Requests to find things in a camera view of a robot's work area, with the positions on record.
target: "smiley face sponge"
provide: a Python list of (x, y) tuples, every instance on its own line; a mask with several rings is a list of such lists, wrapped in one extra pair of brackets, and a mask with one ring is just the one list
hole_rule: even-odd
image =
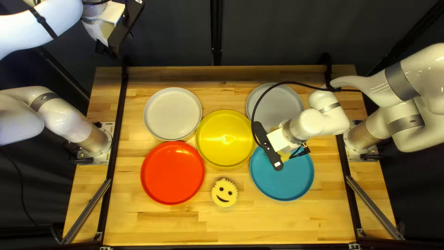
[(238, 189), (234, 183), (223, 178), (214, 184), (211, 189), (211, 198), (218, 206), (231, 207), (238, 200)]

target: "plate rim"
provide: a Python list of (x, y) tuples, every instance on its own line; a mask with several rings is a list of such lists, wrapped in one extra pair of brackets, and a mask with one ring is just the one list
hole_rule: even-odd
[[(248, 95), (248, 98), (247, 98), (247, 102), (245, 103), (245, 111), (246, 111), (246, 113), (247, 113), (247, 117), (248, 117), (248, 120), (250, 120), (251, 121), (251, 117), (250, 117), (250, 114), (249, 114), (249, 112), (248, 112), (248, 103), (249, 103), (249, 101), (251, 101), (251, 98), (252, 98), (252, 95), (253, 95), (253, 93), (255, 92), (255, 91), (258, 91), (258, 89), (259, 88), (263, 88), (264, 86), (266, 86), (266, 85), (274, 85), (274, 84), (277, 84), (276, 82), (269, 82), (269, 83), (264, 83), (264, 84), (261, 84), (261, 85), (259, 85), (259, 86), (257, 86), (256, 88), (254, 88), (251, 92), (250, 92), (250, 94)], [(280, 85), (280, 86), (278, 86), (278, 87), (276, 87), (276, 88), (281, 88), (281, 89), (283, 89), (283, 90), (286, 90), (288, 93), (290, 93), (291, 95), (293, 95), (293, 96), (295, 96), (294, 94), (296, 94), (296, 98), (298, 99), (298, 101), (300, 102), (300, 104), (301, 104), (301, 107), (302, 107), (302, 109), (300, 110), (300, 112), (302, 113), (303, 111), (304, 111), (304, 102), (302, 101), (302, 97), (301, 97), (301, 95), (299, 95), (296, 91), (294, 91), (292, 88), (290, 88), (289, 86), (287, 86), (287, 85)]]
[[(152, 194), (152, 192), (150, 192), (150, 191), (147, 189), (146, 185), (144, 184), (145, 182), (144, 182), (144, 177), (143, 177), (144, 175), (143, 175), (143, 173), (144, 173), (144, 169), (147, 168), (147, 165), (148, 165), (147, 161), (152, 157), (152, 152), (153, 152), (153, 153), (154, 153), (154, 152), (157, 152), (157, 151), (159, 151), (159, 150), (161, 150), (161, 149), (164, 149), (164, 148), (166, 148), (166, 147), (169, 147), (169, 146), (181, 146), (181, 147), (183, 147), (183, 148), (186, 148), (186, 149), (189, 150), (189, 151), (196, 151), (196, 152), (193, 152), (193, 155), (194, 155), (197, 159), (200, 160), (200, 162), (201, 162), (200, 166), (202, 167), (202, 173), (203, 173), (203, 175), (202, 175), (202, 179), (200, 180), (200, 183), (199, 183), (199, 185), (198, 185), (198, 188), (197, 188), (197, 189), (196, 189), (196, 190), (195, 190), (195, 191), (189, 196), (189, 198), (186, 198), (186, 199), (181, 200), (181, 201), (179, 201), (179, 202), (163, 202), (161, 199), (159, 199), (159, 198), (157, 198), (156, 196), (154, 196), (154, 195)], [(142, 163), (142, 167), (140, 168), (140, 182), (141, 182), (141, 185), (142, 185), (143, 190), (144, 190), (145, 193), (148, 195), (148, 197), (150, 197), (153, 201), (155, 201), (155, 202), (157, 202), (157, 203), (160, 203), (160, 204), (162, 204), (162, 205), (168, 205), (168, 206), (178, 205), (178, 204), (182, 204), (182, 203), (184, 203), (184, 202), (190, 200), (190, 199), (191, 199), (192, 197), (194, 197), (194, 196), (197, 194), (197, 192), (200, 190), (200, 188), (202, 187), (202, 184), (203, 184), (203, 180), (204, 180), (204, 179), (205, 179), (205, 163), (203, 162), (202, 156), (200, 155), (199, 152), (197, 152), (197, 150), (196, 150), (193, 146), (191, 146), (190, 144), (185, 143), (185, 142), (183, 142), (183, 141), (166, 141), (166, 142), (160, 143), (159, 145), (155, 146), (155, 147), (154, 147), (152, 150), (150, 150), (150, 151), (148, 152), (148, 154), (145, 156), (145, 159), (143, 160), (143, 163)]]
[(306, 155), (302, 156), (302, 157), (305, 157), (305, 158), (308, 157), (308, 159), (309, 159), (309, 161), (310, 161), (310, 163), (311, 163), (310, 165), (311, 165), (311, 170), (312, 170), (312, 173), (313, 173), (313, 174), (311, 175), (310, 184), (307, 185), (306, 188), (304, 189), (305, 191), (304, 191), (303, 193), (299, 194), (299, 195), (296, 195), (296, 196), (293, 196), (293, 197), (291, 197), (291, 198), (287, 198), (287, 199), (279, 199), (279, 198), (277, 198), (277, 197), (274, 197), (274, 196), (271, 196), (271, 195), (267, 194), (267, 192), (264, 192), (263, 189), (261, 189), (261, 188), (257, 185), (256, 181), (255, 181), (254, 178), (253, 178), (253, 173), (251, 172), (251, 166), (252, 166), (252, 160), (253, 160), (254, 154), (256, 153), (256, 150), (259, 150), (259, 147), (257, 147), (257, 148), (255, 149), (255, 151), (253, 152), (253, 155), (251, 156), (251, 159), (250, 159), (250, 164), (249, 164), (249, 167), (250, 167), (250, 177), (251, 177), (251, 180), (253, 181), (254, 185), (257, 187), (257, 189), (259, 189), (259, 191), (261, 191), (262, 194), (264, 194), (265, 196), (267, 196), (267, 197), (269, 197), (269, 198), (271, 198), (271, 199), (273, 199), (273, 200), (279, 201), (279, 202), (290, 202), (290, 201), (295, 201), (295, 200), (300, 199), (302, 196), (304, 196), (305, 194), (307, 194), (308, 191), (310, 191), (311, 186), (313, 185), (313, 182), (314, 182), (314, 164), (313, 164), (313, 160), (312, 160), (312, 158), (311, 158), (310, 155), (306, 154)]
[[(187, 94), (189, 97), (195, 99), (195, 100), (197, 101), (198, 105), (199, 105), (198, 109), (199, 109), (200, 115), (199, 115), (199, 121), (198, 121), (197, 125), (196, 125), (196, 126), (194, 127), (194, 129), (193, 129), (191, 132), (189, 132), (187, 135), (185, 135), (185, 136), (183, 136), (183, 137), (180, 137), (180, 138), (167, 139), (167, 138), (163, 138), (163, 137), (160, 137), (160, 136), (156, 135), (152, 130), (150, 130), (149, 127), (148, 127), (148, 125), (147, 125), (147, 119), (146, 119), (145, 117), (147, 116), (148, 108), (149, 108), (149, 106), (152, 104), (152, 102), (154, 102), (154, 100), (158, 99), (161, 95), (163, 95), (163, 94), (165, 94), (165, 93), (167, 93), (167, 92), (169, 92), (169, 91), (172, 91), (172, 90), (179, 90), (179, 91), (181, 91), (182, 93)], [(145, 104), (145, 107), (143, 108), (142, 119), (143, 119), (143, 124), (145, 125), (145, 128), (148, 130), (148, 132), (150, 132), (150, 134), (151, 134), (152, 136), (154, 136), (154, 137), (156, 137), (157, 139), (160, 139), (160, 140), (162, 140), (162, 141), (178, 141), (178, 140), (181, 140), (181, 139), (183, 139), (183, 138), (186, 138), (187, 136), (191, 135), (194, 131), (196, 131), (196, 129), (199, 127), (200, 122), (202, 121), (202, 113), (203, 113), (203, 112), (202, 112), (202, 104), (200, 103), (199, 98), (197, 98), (197, 96), (194, 95), (190, 90), (188, 90), (188, 89), (184, 89), (184, 88), (180, 88), (180, 87), (169, 87), (169, 88), (164, 88), (164, 89), (161, 89), (161, 90), (157, 91), (156, 93), (154, 93), (154, 94), (153, 94), (153, 95), (147, 100), (147, 102), (146, 102), (146, 104)]]
[(215, 116), (215, 115), (217, 115), (217, 114), (215, 114), (215, 113), (219, 113), (219, 112), (233, 112), (233, 115), (235, 115), (235, 116), (237, 116), (237, 117), (240, 117), (240, 118), (245, 118), (245, 119), (248, 120), (248, 118), (247, 118), (246, 116), (244, 116), (242, 113), (240, 113), (240, 112), (238, 112), (238, 111), (236, 111), (236, 110), (232, 110), (232, 109), (219, 109), (219, 110), (216, 110), (216, 111), (213, 111), (213, 112), (209, 113), (208, 115), (206, 115), (206, 116), (202, 119), (202, 121), (199, 123), (199, 126), (198, 126), (197, 129), (196, 129), (196, 149), (197, 149), (197, 151), (199, 152), (199, 154), (202, 156), (202, 158), (203, 158), (205, 161), (211, 163), (212, 165), (214, 165), (214, 166), (217, 167), (218, 169), (221, 169), (221, 170), (236, 169), (236, 167), (238, 167), (238, 166), (242, 165), (243, 163), (247, 162), (248, 159), (253, 155), (254, 150), (256, 149), (256, 143), (254, 142), (253, 135), (251, 135), (251, 142), (252, 142), (252, 145), (253, 145), (253, 146), (252, 146), (252, 150), (248, 153), (248, 156), (245, 158), (245, 160), (242, 160), (242, 161), (240, 161), (239, 163), (235, 163), (235, 164), (231, 164), (231, 165), (221, 165), (221, 164), (216, 164), (216, 163), (213, 162), (213, 161), (210, 161), (207, 157), (205, 157), (205, 154), (202, 153), (201, 146), (199, 146), (199, 137), (200, 137), (199, 127), (201, 126), (201, 124), (204, 123), (204, 120), (205, 120), (207, 117), (209, 117), (209, 116)]

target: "plate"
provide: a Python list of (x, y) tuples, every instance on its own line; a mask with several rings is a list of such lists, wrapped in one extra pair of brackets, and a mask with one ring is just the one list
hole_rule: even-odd
[(164, 205), (176, 205), (197, 193), (204, 173), (204, 162), (195, 148), (185, 142), (169, 141), (148, 153), (140, 180), (151, 199)]
[[(255, 88), (247, 99), (246, 110), (251, 120), (254, 106), (259, 97), (275, 83), (267, 83)], [(283, 120), (297, 118), (304, 111), (301, 97), (289, 86), (280, 85), (270, 90), (259, 103), (254, 120), (262, 123), (267, 133)]]
[(250, 160), (250, 174), (255, 185), (266, 196), (278, 201), (292, 201), (310, 189), (314, 167), (310, 155), (306, 154), (289, 159), (284, 162), (281, 171), (276, 171), (264, 150), (258, 147)]
[(196, 131), (196, 145), (205, 160), (229, 169), (246, 162), (256, 143), (250, 121), (239, 112), (224, 109), (203, 118)]
[(156, 92), (143, 110), (148, 131), (164, 141), (176, 141), (192, 134), (202, 118), (199, 99), (189, 90), (166, 88)]

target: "yellow plate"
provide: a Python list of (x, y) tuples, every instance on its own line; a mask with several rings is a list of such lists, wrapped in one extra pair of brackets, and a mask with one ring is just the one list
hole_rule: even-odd
[(227, 109), (215, 111), (201, 121), (196, 145), (205, 160), (221, 169), (244, 163), (256, 147), (248, 118)]

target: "teal plate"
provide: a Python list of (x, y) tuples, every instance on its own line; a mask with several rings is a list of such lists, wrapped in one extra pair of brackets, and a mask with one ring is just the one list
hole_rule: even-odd
[(250, 174), (258, 189), (278, 201), (292, 201), (308, 192), (314, 179), (313, 162), (309, 154), (289, 159), (276, 171), (264, 150), (257, 147), (251, 156)]

